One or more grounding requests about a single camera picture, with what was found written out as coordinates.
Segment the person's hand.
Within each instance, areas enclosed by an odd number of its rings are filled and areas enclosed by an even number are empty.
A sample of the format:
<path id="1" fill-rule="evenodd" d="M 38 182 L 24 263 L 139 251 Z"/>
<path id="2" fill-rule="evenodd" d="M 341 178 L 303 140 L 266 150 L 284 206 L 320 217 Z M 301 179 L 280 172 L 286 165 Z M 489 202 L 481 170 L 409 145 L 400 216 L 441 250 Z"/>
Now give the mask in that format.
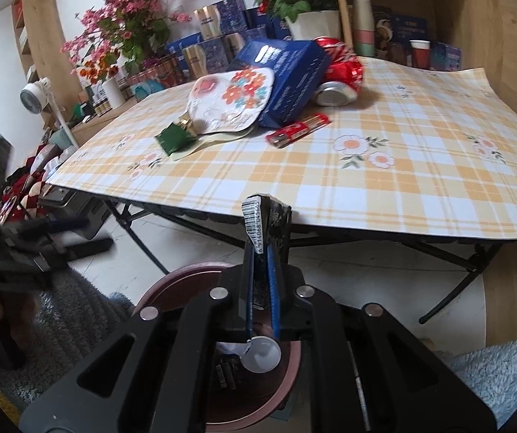
<path id="1" fill-rule="evenodd" d="M 0 291 L 0 369 L 19 369 L 28 361 L 40 295 Z"/>

